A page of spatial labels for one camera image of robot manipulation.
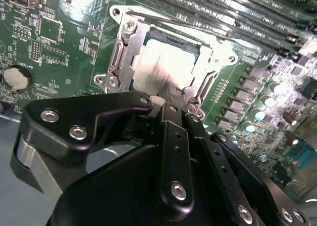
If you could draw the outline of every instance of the chip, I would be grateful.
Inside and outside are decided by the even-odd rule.
[[[258,82],[253,81],[253,80],[244,78],[242,87],[249,89],[251,91],[257,91],[257,90],[262,88],[262,85]]]
[[[61,29],[62,26],[59,21],[41,17],[39,30],[41,38],[57,43],[60,40]]]
[[[229,102],[229,107],[236,110],[236,111],[243,111],[245,109],[245,104],[241,103],[239,101],[230,101]]]
[[[273,119],[272,116],[266,115],[266,116],[264,117],[263,121],[269,123],[269,122],[272,121],[272,119]]]
[[[249,75],[255,79],[267,79],[269,77],[269,73],[267,71],[257,67],[253,67]]]
[[[302,99],[297,98],[297,99],[294,101],[294,104],[297,105],[297,106],[299,106],[299,105],[301,105],[303,102],[304,102],[304,101],[303,101]]]
[[[302,95],[312,101],[317,100],[317,80],[311,78],[310,82],[302,91]]]
[[[242,90],[239,90],[236,94],[235,94],[235,97],[239,100],[242,100],[242,101],[250,101],[251,99],[254,98],[254,94],[252,93],[248,93],[246,91],[242,91]]]
[[[226,119],[231,120],[231,121],[236,121],[237,117],[238,117],[238,113],[233,112],[233,111],[229,111],[229,110],[225,110],[223,117],[225,117]]]
[[[282,128],[285,127],[285,123],[284,123],[284,122],[279,122],[279,123],[277,123],[277,127],[278,127],[279,129],[282,129]]]
[[[302,72],[302,69],[300,68],[300,67],[294,67],[294,69],[292,70],[292,75],[294,75],[294,76],[298,76],[299,74],[301,74],[301,72]]]
[[[265,144],[272,144],[272,143],[274,143],[274,141],[275,141],[275,139],[274,138],[270,138],[270,137],[268,137],[266,140],[265,140]]]
[[[298,61],[297,64],[300,66],[305,66],[306,63],[310,60],[308,56],[302,56]]]
[[[230,129],[231,128],[231,123],[225,121],[225,120],[220,120],[217,125],[219,128],[223,129]]]

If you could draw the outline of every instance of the mounting hole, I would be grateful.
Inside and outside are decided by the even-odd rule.
[[[229,61],[230,61],[230,63],[233,63],[236,61],[236,58],[234,56],[230,56]]]
[[[175,146],[175,151],[177,152],[177,153],[182,153],[182,149],[180,148],[180,147],[178,147],[178,146]]]
[[[144,104],[148,104],[149,103],[149,101],[147,99],[143,98],[143,97],[140,98],[140,101],[142,103],[144,103]]]
[[[170,108],[172,111],[174,111],[174,112],[177,112],[177,110],[178,110],[175,106],[170,106],[169,108]]]
[[[196,123],[198,123],[198,122],[199,122],[199,120],[197,119],[197,117],[196,117],[196,116],[194,116],[194,115],[192,115],[192,119],[193,119],[193,121],[195,121]]]
[[[225,168],[224,166],[221,166],[221,170],[222,170],[224,173],[227,173],[227,172],[228,172],[227,168]]]
[[[115,17],[118,17],[120,15],[120,10],[119,9],[113,9],[112,11],[112,14],[115,16]]]
[[[175,136],[176,136],[177,138],[182,138],[182,135],[180,135],[180,133],[175,133]]]
[[[266,67],[266,70],[267,71],[271,71],[273,69],[273,66],[271,66],[271,65],[268,65],[267,67]]]

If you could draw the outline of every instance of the motherboard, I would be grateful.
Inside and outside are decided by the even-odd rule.
[[[0,0],[0,17],[2,114],[170,81],[280,187],[316,185],[317,0]]]

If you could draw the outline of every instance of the screw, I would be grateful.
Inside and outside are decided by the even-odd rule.
[[[295,215],[295,217],[302,223],[305,222],[304,218],[295,210],[293,210],[293,214]]]
[[[225,141],[227,141],[227,139],[226,139],[226,137],[225,136],[223,136],[223,135],[218,135],[218,137],[222,140],[222,142],[225,142]]]
[[[87,131],[84,127],[73,126],[69,130],[69,135],[76,140],[83,140],[87,137]]]
[[[102,79],[101,77],[97,77],[97,78],[95,79],[95,83],[96,83],[96,84],[102,84],[102,82],[103,82],[103,79]]]
[[[283,217],[284,217],[288,222],[290,222],[290,223],[293,222],[292,216],[289,214],[289,212],[286,211],[286,209],[282,208],[282,209],[281,209],[281,212],[282,212]]]
[[[110,85],[111,85],[112,87],[115,87],[115,86],[116,86],[115,81],[110,81]]]
[[[124,24],[124,29],[126,32],[128,33],[133,33],[134,30],[136,28],[136,25],[133,21],[127,21],[125,24]]]
[[[243,219],[244,222],[251,225],[253,222],[252,215],[250,212],[242,205],[239,205],[238,212],[240,217]]]
[[[43,121],[49,122],[49,123],[55,123],[56,121],[59,120],[59,115],[55,111],[49,111],[49,110],[42,111],[40,116]]]
[[[192,115],[192,119],[193,119],[193,121],[195,121],[196,123],[198,123],[198,122],[199,122],[199,120],[197,119],[197,117],[196,117],[196,116],[194,116],[194,115]]]
[[[177,108],[175,106],[170,106],[170,109],[174,112],[177,112]]]
[[[178,200],[183,201],[187,197],[185,188],[179,183],[173,183],[171,186],[171,191],[173,196]]]
[[[143,97],[140,98],[140,101],[144,104],[148,104],[149,101],[147,99],[144,99]]]

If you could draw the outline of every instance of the capacitor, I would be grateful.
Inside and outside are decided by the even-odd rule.
[[[254,108],[251,113],[255,120],[262,121],[265,118],[265,113],[258,108]]]
[[[231,136],[229,137],[229,140],[230,140],[231,142],[233,142],[235,145],[239,145],[239,142],[238,142],[237,137],[236,137],[235,135],[231,135]]]
[[[278,84],[277,82],[272,82],[268,87],[275,95],[282,95],[287,91],[287,87],[285,85]]]
[[[254,125],[250,121],[244,122],[242,124],[242,126],[247,133],[253,133],[256,130],[256,128],[254,127]]]
[[[297,124],[297,120],[288,112],[285,112],[283,114],[283,119],[285,119],[285,121],[288,122],[291,126],[294,126]]]
[[[268,95],[262,96],[261,101],[268,108],[273,107],[275,105],[275,99]]]
[[[296,145],[299,142],[296,135],[290,131],[285,132],[285,137],[287,138],[287,141],[289,141],[292,145]]]
[[[267,155],[265,155],[265,154],[261,155],[260,156],[260,161],[263,162],[263,163],[267,162],[268,161]]]

